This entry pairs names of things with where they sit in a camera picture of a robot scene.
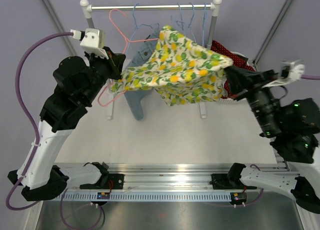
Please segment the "red polka dot skirt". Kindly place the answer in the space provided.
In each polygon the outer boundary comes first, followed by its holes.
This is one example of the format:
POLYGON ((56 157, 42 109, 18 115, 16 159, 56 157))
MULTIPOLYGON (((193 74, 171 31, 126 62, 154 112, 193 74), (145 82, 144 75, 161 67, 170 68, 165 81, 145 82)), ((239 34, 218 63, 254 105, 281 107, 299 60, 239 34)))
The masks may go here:
MULTIPOLYGON (((233 66, 239 67, 242 69, 246 69, 249 71, 255 71, 255 69, 247 64, 247 58, 245 56, 234 54, 233 52, 229 51, 219 42, 213 40, 211 50, 216 52, 220 55, 225 55, 233 60, 233 66)), ((218 83, 214 86, 214 91, 216 92, 217 96, 214 97, 214 100, 217 101, 218 99, 227 99, 231 97, 231 91, 229 88, 229 84, 227 78, 225 77, 224 70, 221 69, 216 72, 215 76, 211 78, 211 80, 217 80, 218 83)))

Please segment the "pink wire hanger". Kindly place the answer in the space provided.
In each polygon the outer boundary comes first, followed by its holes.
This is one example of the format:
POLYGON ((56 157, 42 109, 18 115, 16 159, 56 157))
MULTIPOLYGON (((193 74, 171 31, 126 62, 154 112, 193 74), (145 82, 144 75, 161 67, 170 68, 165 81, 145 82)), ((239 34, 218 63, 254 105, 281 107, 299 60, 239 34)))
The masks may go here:
MULTIPOLYGON (((112 19, 112 12, 113 11, 119 11, 123 16, 127 16, 122 10, 118 9, 118 8, 114 8, 112 10, 109 11, 109 14, 108 14, 108 17, 109 17, 109 20, 111 21, 111 23, 113 24, 113 26, 117 29, 117 31, 121 34, 121 36, 124 38, 125 40, 125 47, 122 51, 123 54, 126 53, 127 49, 128 49, 128 46, 130 43, 138 43, 138 42, 146 42, 146 41, 155 41, 155 40, 158 40, 158 38, 148 38, 148 39, 142 39, 142 40, 131 40, 129 38, 127 38, 125 36, 125 34, 120 30, 120 28, 114 23, 113 19, 112 19)), ((117 96, 113 97, 113 99, 111 99, 108 103, 106 104, 102 104, 101 103, 101 97, 102 95, 105 93, 105 91, 107 89, 109 89, 109 87, 113 85, 113 82, 111 82, 110 84, 108 84, 104 89, 103 91, 100 93, 100 95, 98 96, 98 104, 101 106, 101 107, 107 107, 108 105, 110 105, 111 103, 113 103, 116 99, 118 99, 121 95, 123 95, 124 93, 127 92, 127 90, 124 90, 122 93, 118 94, 117 96)))

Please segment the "light blue denim skirt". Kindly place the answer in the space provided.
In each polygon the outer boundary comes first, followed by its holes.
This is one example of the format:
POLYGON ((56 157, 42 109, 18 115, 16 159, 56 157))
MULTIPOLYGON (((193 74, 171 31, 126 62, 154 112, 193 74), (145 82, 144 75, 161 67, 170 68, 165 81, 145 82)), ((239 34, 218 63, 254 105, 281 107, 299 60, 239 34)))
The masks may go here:
MULTIPOLYGON (((155 50, 156 43, 156 40, 144 41, 143 44, 140 45, 138 50, 135 52, 133 58, 131 59, 127 67, 137 67, 146 63, 148 59, 151 57, 153 51, 155 50)), ((144 117, 141 101, 151 92, 152 90, 137 90, 128 91, 124 94, 133 117, 138 121, 142 120, 144 117)))

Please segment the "lemon print skirt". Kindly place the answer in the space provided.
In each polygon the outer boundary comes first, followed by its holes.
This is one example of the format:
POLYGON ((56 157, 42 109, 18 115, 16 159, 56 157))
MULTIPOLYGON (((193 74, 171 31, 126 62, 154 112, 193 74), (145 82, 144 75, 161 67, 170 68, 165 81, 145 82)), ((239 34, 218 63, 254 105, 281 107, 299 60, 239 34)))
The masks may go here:
POLYGON ((233 60, 213 52, 166 25, 154 52, 141 66, 128 67, 114 82, 115 93, 154 89, 170 106, 212 102, 223 95, 224 69, 233 60))

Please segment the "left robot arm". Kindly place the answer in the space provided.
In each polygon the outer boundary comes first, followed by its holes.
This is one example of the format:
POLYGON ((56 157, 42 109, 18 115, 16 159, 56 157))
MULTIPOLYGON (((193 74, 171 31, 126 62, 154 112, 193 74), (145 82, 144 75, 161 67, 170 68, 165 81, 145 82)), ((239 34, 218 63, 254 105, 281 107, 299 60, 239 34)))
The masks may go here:
POLYGON ((45 101, 40 112, 36 152, 24 174, 13 170, 8 179, 23 186, 22 196, 28 202, 46 201, 58 197, 65 189, 103 189, 109 186, 108 165, 92 162, 75 168, 54 164, 64 142, 76 128, 80 119, 107 80, 121 79, 126 55, 103 50, 107 58, 86 53, 89 63, 79 56, 63 59, 53 72, 57 82, 53 94, 45 101))

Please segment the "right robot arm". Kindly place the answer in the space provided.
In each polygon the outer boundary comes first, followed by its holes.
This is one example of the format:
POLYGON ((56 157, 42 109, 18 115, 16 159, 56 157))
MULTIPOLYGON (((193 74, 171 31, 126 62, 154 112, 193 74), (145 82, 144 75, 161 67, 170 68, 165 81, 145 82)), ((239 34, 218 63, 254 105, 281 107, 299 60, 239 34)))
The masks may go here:
POLYGON ((225 70, 234 100, 246 99, 270 145, 288 163, 295 166, 298 176, 280 176, 261 172, 244 164, 234 163, 227 183, 232 188, 258 187, 282 194, 301 208, 320 212, 320 109, 313 99, 295 100, 281 106, 271 92, 272 87, 285 87, 301 79, 304 66, 285 66, 281 73, 273 70, 252 72, 235 66, 225 70))

